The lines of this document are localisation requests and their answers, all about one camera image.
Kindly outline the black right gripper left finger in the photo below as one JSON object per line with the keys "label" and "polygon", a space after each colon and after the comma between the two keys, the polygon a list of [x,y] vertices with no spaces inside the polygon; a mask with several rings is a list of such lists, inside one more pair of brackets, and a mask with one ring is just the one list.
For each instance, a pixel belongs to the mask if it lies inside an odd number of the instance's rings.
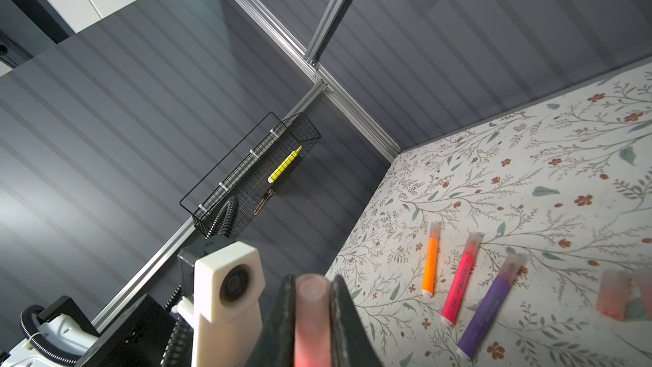
{"label": "black right gripper left finger", "polygon": [[295,360],[295,275],[286,275],[273,299],[246,367],[292,367]]}

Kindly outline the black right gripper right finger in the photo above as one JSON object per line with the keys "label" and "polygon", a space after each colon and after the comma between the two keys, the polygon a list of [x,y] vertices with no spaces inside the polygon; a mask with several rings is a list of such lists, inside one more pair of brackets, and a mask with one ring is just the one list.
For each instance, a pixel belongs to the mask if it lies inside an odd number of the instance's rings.
{"label": "black right gripper right finger", "polygon": [[341,275],[330,285],[329,328],[332,366],[382,366]]}

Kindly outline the orange highlighter pen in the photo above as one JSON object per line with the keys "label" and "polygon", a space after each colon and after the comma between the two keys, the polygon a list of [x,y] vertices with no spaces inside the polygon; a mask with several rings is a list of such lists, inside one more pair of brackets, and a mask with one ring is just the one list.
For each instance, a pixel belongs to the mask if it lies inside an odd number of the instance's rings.
{"label": "orange highlighter pen", "polygon": [[439,253],[440,237],[441,224],[434,222],[431,224],[427,252],[425,256],[424,277],[422,284],[422,295],[425,298],[433,298],[436,290],[436,266]]}

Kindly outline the pink highlighter pen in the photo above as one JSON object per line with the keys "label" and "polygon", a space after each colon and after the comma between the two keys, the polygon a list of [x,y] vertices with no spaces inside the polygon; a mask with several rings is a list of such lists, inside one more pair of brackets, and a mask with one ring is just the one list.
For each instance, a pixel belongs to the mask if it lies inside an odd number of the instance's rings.
{"label": "pink highlighter pen", "polygon": [[441,311],[441,322],[446,327],[453,327],[458,317],[458,311],[465,296],[466,287],[475,263],[475,258],[482,243],[482,238],[483,235],[481,233],[472,233],[466,241],[465,249],[453,278],[453,283]]}

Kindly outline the purple highlighter pen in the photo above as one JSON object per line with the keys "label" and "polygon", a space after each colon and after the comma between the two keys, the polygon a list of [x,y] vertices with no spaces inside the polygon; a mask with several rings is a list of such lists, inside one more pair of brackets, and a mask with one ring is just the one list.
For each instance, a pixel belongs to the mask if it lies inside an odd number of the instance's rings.
{"label": "purple highlighter pen", "polygon": [[456,353],[463,359],[473,360],[487,337],[494,320],[509,294],[521,268],[526,264],[525,254],[509,254],[497,277],[483,297],[480,305],[463,335],[458,341]]}

